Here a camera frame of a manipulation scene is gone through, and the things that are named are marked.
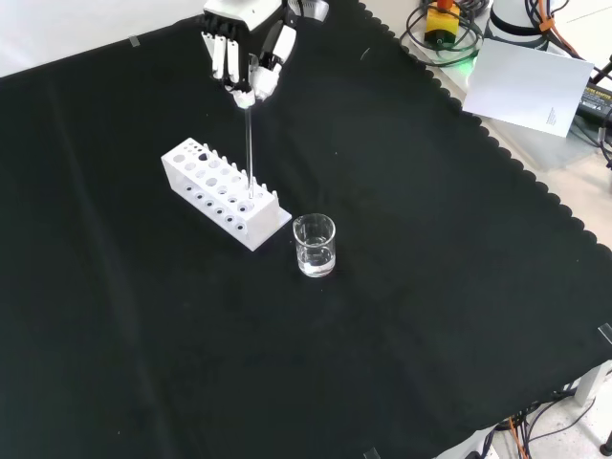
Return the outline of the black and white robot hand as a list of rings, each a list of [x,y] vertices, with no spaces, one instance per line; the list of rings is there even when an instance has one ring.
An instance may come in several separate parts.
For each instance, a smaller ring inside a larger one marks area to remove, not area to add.
[[[201,36],[211,76],[243,110],[270,97],[296,42],[297,12],[287,1],[207,1]]]

